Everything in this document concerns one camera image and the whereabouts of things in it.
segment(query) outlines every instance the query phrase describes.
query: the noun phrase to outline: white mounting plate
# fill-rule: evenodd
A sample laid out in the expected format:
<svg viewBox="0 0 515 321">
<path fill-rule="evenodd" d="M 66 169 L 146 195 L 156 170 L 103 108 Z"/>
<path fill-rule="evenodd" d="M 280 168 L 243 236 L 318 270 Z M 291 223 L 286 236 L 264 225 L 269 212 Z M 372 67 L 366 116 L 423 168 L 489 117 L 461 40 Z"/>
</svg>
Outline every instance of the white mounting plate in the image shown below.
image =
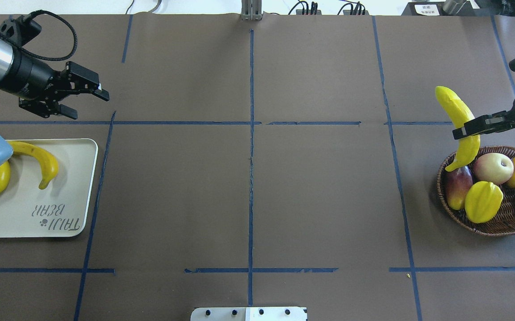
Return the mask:
<svg viewBox="0 0 515 321">
<path fill-rule="evenodd" d="M 69 237 L 85 227 L 97 144 L 88 138 L 22 140 L 51 152 L 60 165 L 44 189 L 40 164 L 33 157 L 13 156 L 10 183 L 0 194 L 0 238 Z"/>
<path fill-rule="evenodd" d="M 307 321 L 306 311 L 303 307 L 197 308 L 190 321 Z"/>
</svg>

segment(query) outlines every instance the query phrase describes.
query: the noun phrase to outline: brown basket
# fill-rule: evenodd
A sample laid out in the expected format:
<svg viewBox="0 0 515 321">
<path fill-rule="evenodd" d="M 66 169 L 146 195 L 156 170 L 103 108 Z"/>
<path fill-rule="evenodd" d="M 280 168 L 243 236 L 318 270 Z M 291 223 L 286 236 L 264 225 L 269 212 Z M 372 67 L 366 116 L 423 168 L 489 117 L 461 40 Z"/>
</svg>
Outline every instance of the brown basket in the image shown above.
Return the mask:
<svg viewBox="0 0 515 321">
<path fill-rule="evenodd" d="M 509 158 L 515 157 L 515 148 L 511 146 L 487 146 L 479 149 L 479 153 L 477 157 L 480 157 L 483 154 L 487 154 L 490 152 L 498 152 L 500 154 L 504 154 Z M 477 160 L 477 157 L 471 162 L 468 166 L 473 174 L 473 164 Z M 451 153 L 450 156 L 446 158 L 439 170 L 437 171 L 437 195 L 439 196 L 439 200 L 441 205 L 445 209 L 445 211 L 449 214 L 454 221 L 458 222 L 461 226 L 467 228 L 468 230 L 475 232 L 481 235 L 487 236 L 504 236 L 504 235 L 514 235 L 515 234 L 515 189 L 506 189 L 502 185 L 500 185 L 501 190 L 503 192 L 503 202 L 501 203 L 501 207 L 497 212 L 496 216 L 486 223 L 472 223 L 467 219 L 465 210 L 453 210 L 447 205 L 447 201 L 445 198 L 444 192 L 444 173 L 445 168 L 448 164 L 453 162 L 455 158 L 455 152 Z"/>
</svg>

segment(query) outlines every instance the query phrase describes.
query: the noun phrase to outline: white bracket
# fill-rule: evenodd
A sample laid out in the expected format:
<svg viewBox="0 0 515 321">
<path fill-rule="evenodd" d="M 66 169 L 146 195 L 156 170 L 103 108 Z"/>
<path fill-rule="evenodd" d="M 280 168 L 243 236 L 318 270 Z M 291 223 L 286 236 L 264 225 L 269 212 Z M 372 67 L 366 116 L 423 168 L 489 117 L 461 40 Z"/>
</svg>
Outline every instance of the white bracket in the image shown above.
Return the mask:
<svg viewBox="0 0 515 321">
<path fill-rule="evenodd" d="M 262 20 L 262 0 L 241 0 L 241 19 Z"/>
<path fill-rule="evenodd" d="M 307 308 L 197 308 L 192 311 L 190 321 L 307 321 Z"/>
</svg>

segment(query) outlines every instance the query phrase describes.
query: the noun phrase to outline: white label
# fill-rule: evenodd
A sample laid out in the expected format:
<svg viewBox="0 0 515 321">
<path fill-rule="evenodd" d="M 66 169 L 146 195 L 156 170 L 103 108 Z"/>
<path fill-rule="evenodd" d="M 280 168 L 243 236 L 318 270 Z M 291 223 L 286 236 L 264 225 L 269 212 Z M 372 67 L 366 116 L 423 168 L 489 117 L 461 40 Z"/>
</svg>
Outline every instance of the white label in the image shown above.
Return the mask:
<svg viewBox="0 0 515 321">
<path fill-rule="evenodd" d="M 439 16 L 439 10 L 435 4 L 415 4 L 414 9 L 423 16 Z"/>
</svg>

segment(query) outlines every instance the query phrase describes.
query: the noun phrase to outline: white tray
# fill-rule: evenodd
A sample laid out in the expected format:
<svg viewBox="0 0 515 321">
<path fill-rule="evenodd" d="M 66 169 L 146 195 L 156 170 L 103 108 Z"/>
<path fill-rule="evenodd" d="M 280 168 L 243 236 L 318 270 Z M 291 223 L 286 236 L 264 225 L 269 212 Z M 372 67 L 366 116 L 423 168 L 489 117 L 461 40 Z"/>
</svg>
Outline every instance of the white tray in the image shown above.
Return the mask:
<svg viewBox="0 0 515 321">
<path fill-rule="evenodd" d="M 40 164 L 13 156 L 10 183 L 0 194 L 0 238 L 69 237 L 85 227 L 97 162 L 97 143 L 88 138 L 22 140 L 51 152 L 58 175 L 44 189 Z"/>
</svg>

